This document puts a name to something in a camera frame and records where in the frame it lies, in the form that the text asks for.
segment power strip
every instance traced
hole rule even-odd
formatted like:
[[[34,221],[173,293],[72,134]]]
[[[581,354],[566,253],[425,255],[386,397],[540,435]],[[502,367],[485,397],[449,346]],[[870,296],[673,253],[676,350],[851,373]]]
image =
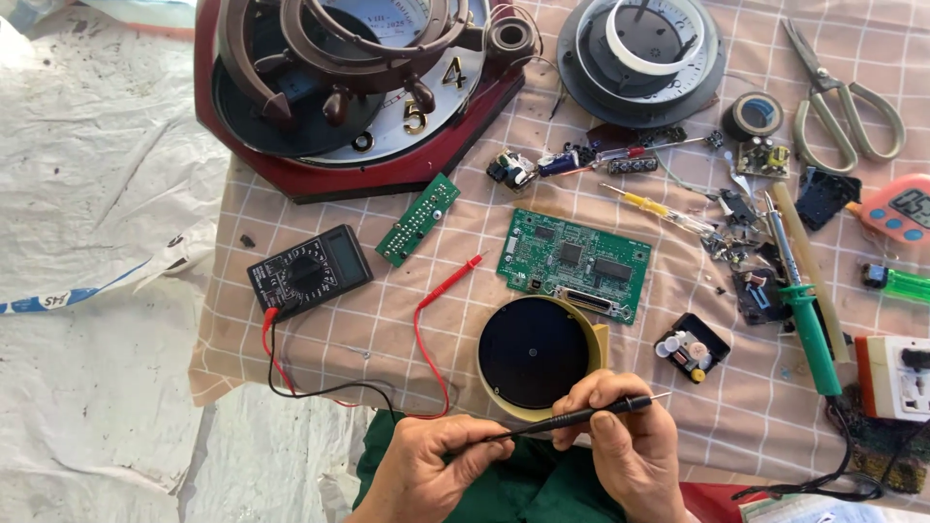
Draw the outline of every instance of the power strip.
[[[867,415],[913,422],[930,419],[930,340],[859,337],[856,356]]]

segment table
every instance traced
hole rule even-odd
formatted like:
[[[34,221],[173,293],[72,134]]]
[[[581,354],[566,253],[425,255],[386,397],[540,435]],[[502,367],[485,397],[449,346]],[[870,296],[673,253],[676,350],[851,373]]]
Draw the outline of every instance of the table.
[[[554,60],[555,35],[574,0],[525,3],[536,15]],[[722,111],[744,92],[764,89],[784,106],[787,121],[775,136],[791,147],[789,129],[808,83],[800,61],[778,24],[791,16],[808,35],[831,73],[847,82],[860,80],[894,103],[908,126],[908,144],[891,164],[863,160],[856,176],[872,192],[897,176],[928,172],[923,148],[930,143],[930,38],[913,28],[930,20],[930,6],[919,0],[841,0],[821,4],[786,0],[707,2],[725,35],[727,77],[719,89],[722,103],[685,123],[691,136],[709,133]],[[414,342],[414,307],[427,292],[477,252],[489,250],[473,273],[423,312],[422,334],[447,382],[455,412],[505,419],[484,392],[477,376],[475,348],[485,321],[500,305],[517,297],[495,274],[513,208],[529,208],[653,245],[635,325],[610,324],[609,365],[651,382],[657,393],[672,390],[665,407],[678,424],[683,479],[732,480],[734,474],[799,482],[833,471],[843,441],[825,419],[797,338],[779,336],[778,326],[748,327],[737,312],[730,270],[712,261],[698,239],[652,215],[621,207],[597,187],[605,175],[584,173],[537,181],[515,196],[484,173],[505,145],[531,159],[583,143],[596,122],[572,100],[548,120],[558,80],[549,66],[526,67],[527,86],[450,173],[462,195],[440,225],[400,268],[391,267],[374,247],[412,202],[411,194],[309,206],[288,203],[261,177],[233,163],[222,202],[213,281],[193,349],[190,376],[194,402],[214,401],[243,382],[265,382],[267,356],[260,343],[261,310],[246,279],[246,267],[296,245],[318,232],[348,223],[364,246],[375,281],[308,314],[279,325],[276,342],[292,380],[303,390],[320,390],[348,380],[380,379],[393,385],[395,405],[407,411],[435,412],[442,407],[436,380]],[[871,136],[882,148],[888,129],[869,108],[862,109]],[[825,162],[838,160],[832,141],[817,123],[808,139]],[[712,188],[734,188],[724,160],[701,145],[674,148],[663,158],[686,181]],[[790,187],[797,190],[797,166]],[[663,172],[614,180],[626,190],[710,219],[722,213],[699,194],[670,182]],[[766,179],[752,180],[756,188]],[[256,246],[245,248],[241,235]],[[876,247],[844,214],[811,235],[814,251],[829,282],[844,330],[854,336],[898,334],[930,336],[927,306],[868,292],[858,281],[862,262],[882,262],[881,249],[898,251],[889,262],[913,272],[930,272],[930,254],[894,245]],[[729,289],[718,295],[716,289]],[[652,343],[684,312],[698,314],[733,347],[724,364],[695,385],[667,362]],[[592,321],[604,321],[590,316]],[[855,364],[838,366],[841,381],[856,379]],[[371,391],[333,395],[344,401],[381,406]],[[896,506],[930,512],[930,491],[918,497],[892,497]]]

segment scissor handle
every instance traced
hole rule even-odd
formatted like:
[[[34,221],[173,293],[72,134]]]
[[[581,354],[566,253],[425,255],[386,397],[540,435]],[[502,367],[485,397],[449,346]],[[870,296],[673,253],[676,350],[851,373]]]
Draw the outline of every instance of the scissor handle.
[[[841,168],[835,168],[828,166],[827,164],[821,162],[814,156],[814,153],[811,151],[810,147],[807,145],[807,139],[804,137],[804,121],[807,119],[807,111],[810,106],[814,106],[814,111],[817,112],[817,115],[820,116],[820,121],[823,122],[823,126],[827,128],[830,135],[836,140],[836,144],[840,147],[840,154],[843,155],[843,158],[846,160],[846,165]],[[859,121],[859,127],[862,127],[862,122]],[[800,149],[801,156],[804,158],[804,161],[808,165],[817,166],[826,170],[830,170],[839,174],[849,174],[856,168],[858,165],[858,156],[856,155],[856,149],[853,148],[852,142],[846,138],[846,134],[843,132],[843,128],[840,127],[840,123],[836,121],[836,117],[833,116],[833,113],[830,112],[830,108],[827,107],[827,103],[823,100],[823,95],[820,93],[813,93],[808,100],[802,100],[798,104],[798,114],[794,116],[794,144]]]
[[[894,160],[897,155],[900,154],[901,148],[904,147],[904,141],[907,138],[904,122],[901,121],[901,116],[897,113],[897,110],[879,94],[856,82],[850,84],[849,87],[839,87],[837,92],[840,95],[840,104],[843,107],[843,112],[846,113],[846,118],[849,119],[849,128],[853,133],[853,139],[858,144],[859,151],[862,152],[862,155],[875,162],[890,162]],[[884,115],[893,133],[891,151],[887,153],[875,151],[875,147],[869,141],[869,135],[866,134],[866,129],[862,126],[862,119],[859,117],[856,105],[853,103],[853,94],[862,97],[862,100],[870,103]]]

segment black test lead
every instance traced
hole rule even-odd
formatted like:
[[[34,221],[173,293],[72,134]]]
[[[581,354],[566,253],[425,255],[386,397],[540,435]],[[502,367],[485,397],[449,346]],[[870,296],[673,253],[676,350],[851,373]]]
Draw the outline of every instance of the black test lead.
[[[608,412],[613,412],[614,414],[624,414],[626,412],[633,412],[635,410],[642,410],[646,407],[652,405],[653,400],[659,399],[664,396],[670,395],[671,392],[655,395],[655,396],[636,396],[636,397],[622,397],[614,403],[602,408],[602,409],[582,409],[577,412],[568,412],[567,414],[560,414],[558,416],[552,416],[547,420],[541,422],[530,423],[526,427],[506,432],[504,434],[498,434],[497,436],[486,437],[483,442],[486,441],[495,441],[497,439],[502,439],[504,437],[511,436],[523,436],[528,434],[538,434],[540,432],[547,432],[550,430],[561,429],[565,427],[570,427],[572,425],[577,425],[579,423],[585,423],[591,419],[591,416],[594,415],[594,412],[600,410],[606,410]]]

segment person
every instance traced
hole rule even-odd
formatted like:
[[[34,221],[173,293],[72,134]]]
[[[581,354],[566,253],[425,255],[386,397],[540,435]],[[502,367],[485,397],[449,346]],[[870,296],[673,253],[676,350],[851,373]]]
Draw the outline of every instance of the person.
[[[552,406],[554,414],[652,396],[635,374],[598,370]],[[357,467],[362,486],[345,523],[691,523],[678,487],[678,433],[659,403],[601,411],[552,432],[517,436],[467,415],[423,421],[375,416]],[[573,447],[582,434],[591,449]]]

